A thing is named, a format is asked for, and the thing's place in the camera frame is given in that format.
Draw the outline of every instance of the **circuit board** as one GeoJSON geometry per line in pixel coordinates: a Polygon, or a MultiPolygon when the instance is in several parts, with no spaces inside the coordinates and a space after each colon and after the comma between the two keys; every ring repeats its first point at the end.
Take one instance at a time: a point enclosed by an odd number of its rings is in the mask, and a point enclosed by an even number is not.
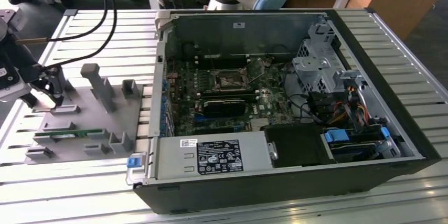
{"type": "Polygon", "coordinates": [[[294,122],[282,84],[284,66],[268,56],[246,56],[242,68],[215,69],[212,64],[212,69],[202,69],[198,61],[170,61],[175,135],[258,131],[264,124],[294,122]],[[216,109],[207,114],[208,105],[216,109]]]}

